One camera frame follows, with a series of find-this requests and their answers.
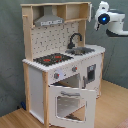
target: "stovetop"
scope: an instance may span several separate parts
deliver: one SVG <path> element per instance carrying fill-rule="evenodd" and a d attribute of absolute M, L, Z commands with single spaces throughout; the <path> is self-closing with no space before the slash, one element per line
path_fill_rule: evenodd
<path fill-rule="evenodd" d="M 70 59 L 73 59 L 73 57 L 70 57 L 61 53 L 54 53 L 51 55 L 36 58 L 33 61 L 48 67 L 56 63 L 61 63 Z"/>

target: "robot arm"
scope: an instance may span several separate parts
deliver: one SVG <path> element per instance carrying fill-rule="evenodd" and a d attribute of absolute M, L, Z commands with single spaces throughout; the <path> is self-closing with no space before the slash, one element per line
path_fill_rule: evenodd
<path fill-rule="evenodd" d="M 98 30 L 100 25 L 108 24 L 106 31 L 110 37 L 128 37 L 128 31 L 123 31 L 125 14 L 116 9 L 109 10 L 107 2 L 101 2 L 95 15 L 95 29 Z"/>

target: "dotted backsplash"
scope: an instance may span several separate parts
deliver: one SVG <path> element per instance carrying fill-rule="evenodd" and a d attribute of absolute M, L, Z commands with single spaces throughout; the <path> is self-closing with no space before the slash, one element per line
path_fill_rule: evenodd
<path fill-rule="evenodd" d="M 33 58 L 66 50 L 70 37 L 78 33 L 79 22 L 35 27 L 31 31 Z M 73 38 L 78 46 L 78 36 Z"/>

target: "control knob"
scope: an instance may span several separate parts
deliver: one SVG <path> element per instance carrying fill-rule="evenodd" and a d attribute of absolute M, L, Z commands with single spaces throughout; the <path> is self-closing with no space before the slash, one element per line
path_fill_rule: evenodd
<path fill-rule="evenodd" d="M 76 72 L 76 70 L 77 70 L 77 67 L 73 67 L 73 68 L 72 68 L 72 71 L 73 71 L 73 72 Z"/>
<path fill-rule="evenodd" d="M 55 74 L 54 74 L 54 78 L 55 78 L 55 79 L 58 79 L 58 78 L 59 78 L 59 74 L 58 74 L 58 73 L 55 73 Z"/>

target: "wooden play kitchen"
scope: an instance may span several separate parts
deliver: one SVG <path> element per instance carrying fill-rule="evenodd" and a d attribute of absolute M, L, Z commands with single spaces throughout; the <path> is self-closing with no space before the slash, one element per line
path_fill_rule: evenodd
<path fill-rule="evenodd" d="M 105 49 L 85 45 L 91 3 L 21 6 L 27 111 L 45 128 L 94 128 Z"/>

